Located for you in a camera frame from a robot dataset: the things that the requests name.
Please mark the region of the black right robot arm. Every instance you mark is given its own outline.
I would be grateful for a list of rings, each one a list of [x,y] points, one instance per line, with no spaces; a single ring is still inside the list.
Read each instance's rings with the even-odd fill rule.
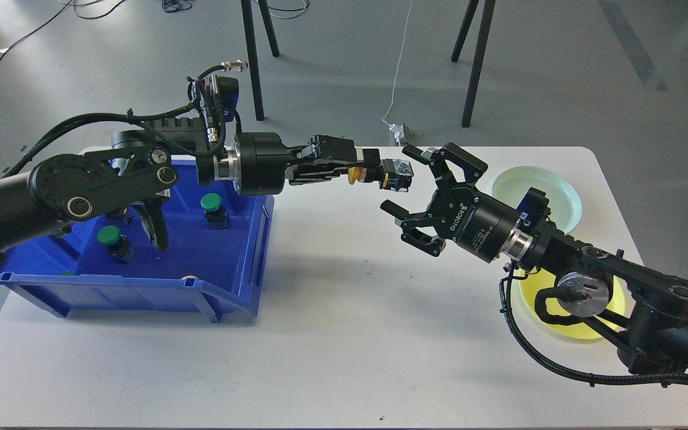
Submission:
[[[560,231],[543,191],[531,188],[512,208],[476,188],[488,165],[454,143],[439,149],[405,145],[403,153],[426,164],[437,190],[428,209],[410,213],[392,201],[382,210],[395,218],[401,239],[439,256],[450,239],[485,262],[503,255],[500,312],[525,352],[560,376],[590,385],[688,385],[688,280],[609,253]],[[585,324],[615,345],[627,376],[585,373],[557,364],[524,337],[514,320],[511,284],[548,272],[555,280],[535,294],[543,323]]]

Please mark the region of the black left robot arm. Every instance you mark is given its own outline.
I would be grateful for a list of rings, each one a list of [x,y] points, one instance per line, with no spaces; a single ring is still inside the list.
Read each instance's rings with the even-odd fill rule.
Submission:
[[[162,207],[177,182],[171,156],[195,158],[198,182],[232,182],[241,196],[279,194],[284,185],[327,182],[346,175],[350,182],[401,189],[395,161],[352,140],[313,136],[308,144],[287,146],[275,133],[237,128],[226,142],[226,124],[239,122],[236,79],[221,71],[243,70],[245,61],[226,61],[188,80],[185,106],[156,115],[88,113],[47,131],[0,179],[0,261],[4,251],[30,239],[65,234],[75,223],[131,207],[145,234],[160,251],[168,236]],[[47,145],[79,127],[101,122],[133,125],[112,149],[61,154],[24,166]]]

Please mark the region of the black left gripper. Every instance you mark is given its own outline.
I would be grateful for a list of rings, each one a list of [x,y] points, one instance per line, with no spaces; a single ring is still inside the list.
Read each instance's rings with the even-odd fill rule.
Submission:
[[[239,172],[235,187],[241,196],[275,195],[283,191],[285,170],[292,148],[276,133],[237,133]],[[379,150],[364,149],[350,139],[314,134],[307,145],[294,150],[294,160],[309,165],[287,169],[289,185],[330,182],[346,175],[349,167],[374,168],[380,165]]]

